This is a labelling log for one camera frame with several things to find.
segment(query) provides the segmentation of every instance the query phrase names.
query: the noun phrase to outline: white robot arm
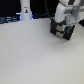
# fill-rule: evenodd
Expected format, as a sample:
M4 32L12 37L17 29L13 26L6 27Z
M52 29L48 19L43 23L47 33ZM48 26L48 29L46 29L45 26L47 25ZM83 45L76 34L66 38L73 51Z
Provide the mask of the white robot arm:
M59 0L51 33L70 40L75 24L80 22L79 12L84 11L84 0Z

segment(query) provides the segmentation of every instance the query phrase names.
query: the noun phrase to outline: cable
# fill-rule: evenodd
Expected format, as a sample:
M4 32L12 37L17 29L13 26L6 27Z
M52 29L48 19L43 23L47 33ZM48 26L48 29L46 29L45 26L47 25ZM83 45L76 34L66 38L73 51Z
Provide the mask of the cable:
M47 1L46 0L45 0L45 8L46 8L46 12L48 14L48 17L50 18L50 20L52 20L50 14L49 14L48 8L47 8Z

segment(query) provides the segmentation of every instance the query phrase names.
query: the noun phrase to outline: table surface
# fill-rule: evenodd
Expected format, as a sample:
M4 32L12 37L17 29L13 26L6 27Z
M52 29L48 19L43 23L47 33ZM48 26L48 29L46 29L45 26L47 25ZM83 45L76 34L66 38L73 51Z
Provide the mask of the table surface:
M0 84L84 84L84 28L67 41L49 19L0 24Z

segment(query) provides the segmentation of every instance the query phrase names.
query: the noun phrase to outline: white wall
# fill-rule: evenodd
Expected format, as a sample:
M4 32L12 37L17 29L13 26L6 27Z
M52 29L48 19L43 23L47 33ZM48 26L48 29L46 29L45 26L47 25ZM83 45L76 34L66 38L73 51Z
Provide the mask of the white wall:
M84 12L80 13L80 19L83 20L84 19Z

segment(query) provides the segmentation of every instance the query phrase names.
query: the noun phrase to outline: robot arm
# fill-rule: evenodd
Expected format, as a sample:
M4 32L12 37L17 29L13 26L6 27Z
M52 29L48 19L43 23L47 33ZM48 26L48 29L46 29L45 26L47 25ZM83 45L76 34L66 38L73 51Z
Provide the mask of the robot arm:
M55 20L51 20L50 32L70 40L75 24L80 22L79 12L84 11L84 0L59 0Z
M66 21L66 25L80 22L79 12L84 11L84 0L59 0L55 21Z

